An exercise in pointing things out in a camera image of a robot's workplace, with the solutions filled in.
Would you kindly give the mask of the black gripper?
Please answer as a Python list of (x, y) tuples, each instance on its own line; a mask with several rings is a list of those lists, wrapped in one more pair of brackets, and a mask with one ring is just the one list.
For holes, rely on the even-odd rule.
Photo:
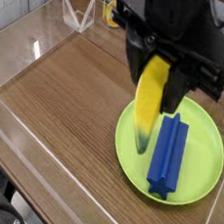
[(137, 85), (158, 55), (170, 65), (160, 111), (174, 113), (200, 88), (214, 100), (224, 91), (224, 19), (215, 0), (116, 0), (113, 19), (125, 29), (126, 56)]

